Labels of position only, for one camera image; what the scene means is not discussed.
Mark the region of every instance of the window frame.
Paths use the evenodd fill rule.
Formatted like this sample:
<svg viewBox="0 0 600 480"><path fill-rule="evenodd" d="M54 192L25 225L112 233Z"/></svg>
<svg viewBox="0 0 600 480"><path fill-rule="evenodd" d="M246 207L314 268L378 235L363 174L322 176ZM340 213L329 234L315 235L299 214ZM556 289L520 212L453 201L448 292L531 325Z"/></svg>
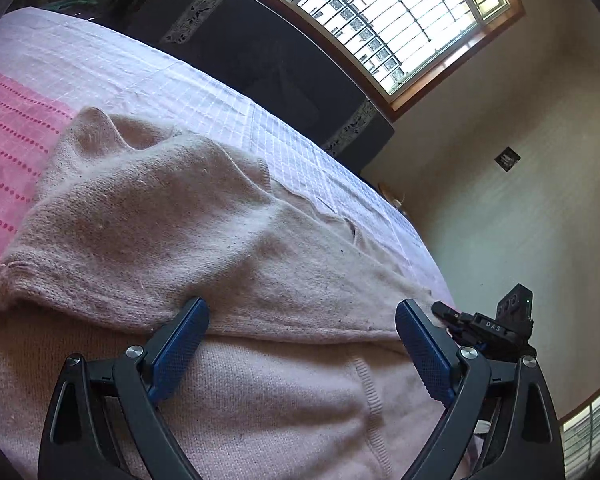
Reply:
<svg viewBox="0 0 600 480"><path fill-rule="evenodd" d="M520 0L507 0L509 7L493 19L477 23L441 54L421 67L416 75L392 94L387 93L362 63L296 0L257 0L287 20L312 40L347 74L389 120L395 122L414 104L444 81L474 54L507 30L525 14Z"/></svg>
<svg viewBox="0 0 600 480"><path fill-rule="evenodd" d="M600 454L598 422L600 422L600 388L559 421L565 474L568 480L583 476Z"/></svg>

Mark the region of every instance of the beige wall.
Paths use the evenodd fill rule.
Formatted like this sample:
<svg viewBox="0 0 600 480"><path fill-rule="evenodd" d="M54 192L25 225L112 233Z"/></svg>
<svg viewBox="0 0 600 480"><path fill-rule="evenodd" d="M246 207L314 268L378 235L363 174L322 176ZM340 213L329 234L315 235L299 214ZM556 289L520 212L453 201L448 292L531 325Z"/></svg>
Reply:
<svg viewBox="0 0 600 480"><path fill-rule="evenodd" d="M600 74L569 57L539 79L441 153L408 209L463 310L532 289L561 416L600 386ZM505 146L522 156L509 173Z"/></svg>
<svg viewBox="0 0 600 480"><path fill-rule="evenodd" d="M409 195L423 168L494 104L533 81L564 44L564 0L522 0L526 16L461 66L395 124L395 135L363 170Z"/></svg>

